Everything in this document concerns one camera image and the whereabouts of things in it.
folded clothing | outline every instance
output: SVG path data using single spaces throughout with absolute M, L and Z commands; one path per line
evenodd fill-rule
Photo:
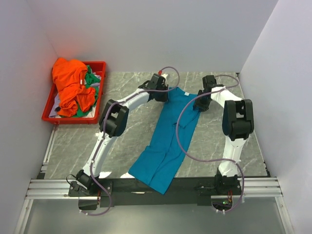
M 58 58 L 53 65 L 52 79 L 60 99 L 58 115 L 72 117 L 77 113 L 78 105 L 82 112 L 93 106 L 96 90 L 84 85 L 87 71 L 87 66 L 76 59 Z
M 164 104 L 149 146 L 132 165 L 129 174 L 151 188 L 165 194 L 181 166 L 185 154 L 176 140 L 176 122 L 195 94 L 185 93 L 179 88 L 168 93 L 169 102 Z M 199 119 L 199 111 L 189 105 L 179 124 L 179 139 L 187 151 Z

orange cloth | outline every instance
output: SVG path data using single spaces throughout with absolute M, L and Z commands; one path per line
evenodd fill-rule
M 71 117 L 76 114 L 79 104 L 83 112 L 88 111 L 95 102 L 95 89 L 86 88 L 84 77 L 87 66 L 79 60 L 67 61 L 58 58 L 52 69 L 53 83 L 57 86 L 59 94 L 60 116 Z

clothes pile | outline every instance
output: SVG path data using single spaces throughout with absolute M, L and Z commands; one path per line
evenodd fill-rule
M 58 58 L 52 69 L 58 94 L 49 117 L 95 116 L 101 76 L 92 73 L 89 65 L 73 59 Z

gray floor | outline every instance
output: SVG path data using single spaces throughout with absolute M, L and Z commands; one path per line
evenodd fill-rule
M 246 198 L 233 212 L 197 205 L 116 206 L 86 217 L 76 200 L 35 200 L 26 234 L 285 234 L 275 198 Z
M 202 77 L 219 73 L 189 72 L 181 74 L 179 87 L 186 92 L 197 94 L 202 89 Z M 101 106 L 108 99 L 120 99 L 132 93 L 144 81 L 150 79 L 152 73 L 109 73 L 104 87 L 104 98 Z M 170 73 L 168 80 L 171 86 L 177 82 L 177 75 Z M 234 84 L 231 78 L 217 78 L 218 83 Z M 231 90 L 235 95 L 243 97 L 240 87 Z M 120 177 L 128 172 L 129 168 L 139 157 L 140 153 L 149 144 L 162 103 L 150 101 L 131 112 L 128 119 L 128 128 L 113 145 L 107 156 L 102 171 L 112 172 L 110 177 Z M 222 158 L 225 137 L 222 133 L 223 109 L 212 102 L 207 112 L 201 113 L 195 129 L 189 153 L 198 158 Z M 45 178 L 66 178 L 70 173 L 76 174 L 88 160 L 96 143 L 99 132 L 98 125 L 60 125 L 51 151 L 49 165 Z M 252 134 L 241 155 L 241 167 L 246 176 L 266 176 L 265 164 L 257 143 L 255 134 Z M 202 163 L 186 157 L 176 176 L 214 176 L 219 163 Z

marble table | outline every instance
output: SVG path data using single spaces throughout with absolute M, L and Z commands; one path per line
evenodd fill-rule
M 177 75 L 169 72 L 168 83 L 174 86 Z M 101 112 L 109 99 L 120 99 L 132 93 L 144 81 L 152 77 L 151 72 L 107 73 L 104 95 L 101 100 Z M 219 75 L 210 72 L 181 73 L 179 87 L 188 93 L 197 94 L 203 89 L 202 77 Z M 231 78 L 217 78 L 217 83 L 235 84 Z M 231 89 L 238 97 L 243 97 L 239 86 Z M 132 111 L 128 118 L 127 129 L 121 135 L 107 156 L 103 172 L 111 172 L 109 177 L 120 177 L 127 173 L 141 152 L 149 144 L 155 129 L 163 103 L 150 101 Z M 222 158 L 225 137 L 221 123 L 223 108 L 216 102 L 210 104 L 209 110 L 200 114 L 188 152 L 198 158 Z M 45 179 L 64 179 L 68 174 L 76 174 L 88 160 L 97 140 L 99 125 L 60 125 L 57 128 L 55 141 Z M 266 176 L 266 168 L 255 133 L 251 134 L 242 151 L 240 165 L 245 176 Z M 176 176 L 214 176 L 218 163 L 202 163 L 185 157 Z

